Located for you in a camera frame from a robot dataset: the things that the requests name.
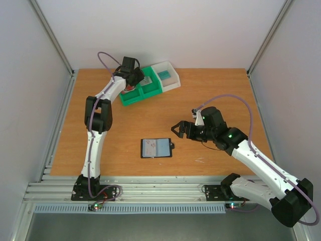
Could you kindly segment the cherry blossom card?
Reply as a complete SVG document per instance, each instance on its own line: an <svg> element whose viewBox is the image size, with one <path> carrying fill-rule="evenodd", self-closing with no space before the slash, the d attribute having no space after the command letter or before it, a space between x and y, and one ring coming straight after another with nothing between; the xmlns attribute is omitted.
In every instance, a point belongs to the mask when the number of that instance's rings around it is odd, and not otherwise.
<svg viewBox="0 0 321 241"><path fill-rule="evenodd" d="M145 76L144 79L140 82L140 85L145 86L151 83L152 83L151 78L149 76Z"/></svg>
<svg viewBox="0 0 321 241"><path fill-rule="evenodd" d="M142 156L153 158L156 156L156 140L143 139L142 142Z"/></svg>

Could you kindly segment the black leather card holder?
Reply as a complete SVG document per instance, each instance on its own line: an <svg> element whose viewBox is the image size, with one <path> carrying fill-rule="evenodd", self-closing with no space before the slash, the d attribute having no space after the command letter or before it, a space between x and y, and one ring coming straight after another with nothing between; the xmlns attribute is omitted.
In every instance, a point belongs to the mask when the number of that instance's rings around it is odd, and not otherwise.
<svg viewBox="0 0 321 241"><path fill-rule="evenodd" d="M156 156L153 158L169 158L173 156L173 149L175 148L175 145L171 141L171 138L159 138L155 140L156 140ZM143 139L140 140L140 157L142 159L145 159L147 157L142 156L142 142L143 142Z"/></svg>

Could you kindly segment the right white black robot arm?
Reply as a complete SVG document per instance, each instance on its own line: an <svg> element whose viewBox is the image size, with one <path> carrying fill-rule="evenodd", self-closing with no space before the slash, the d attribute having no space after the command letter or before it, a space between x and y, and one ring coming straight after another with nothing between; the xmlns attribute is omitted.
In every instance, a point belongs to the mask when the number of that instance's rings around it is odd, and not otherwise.
<svg viewBox="0 0 321 241"><path fill-rule="evenodd" d="M266 157L249 137L238 128L227 126L215 107L193 110L195 122L180 121L172 126L179 138L198 142L213 142L247 166L264 183L250 182L232 173L221 181L222 195L227 199L243 197L269 209L284 226L293 227L312 208L313 184L306 178L299 180Z"/></svg>

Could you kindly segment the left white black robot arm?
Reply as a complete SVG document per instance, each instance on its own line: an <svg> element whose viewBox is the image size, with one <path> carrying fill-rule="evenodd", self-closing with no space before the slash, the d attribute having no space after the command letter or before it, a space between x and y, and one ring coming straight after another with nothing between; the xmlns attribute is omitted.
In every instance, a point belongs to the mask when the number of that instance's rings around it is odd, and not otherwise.
<svg viewBox="0 0 321 241"><path fill-rule="evenodd" d="M78 176L71 200L95 200L103 189L100 186L100 161L107 132L112 126L112 103L127 87L136 87L144 73L136 58L124 57L111 79L95 96L85 102L84 123L87 129L87 149L81 174Z"/></svg>

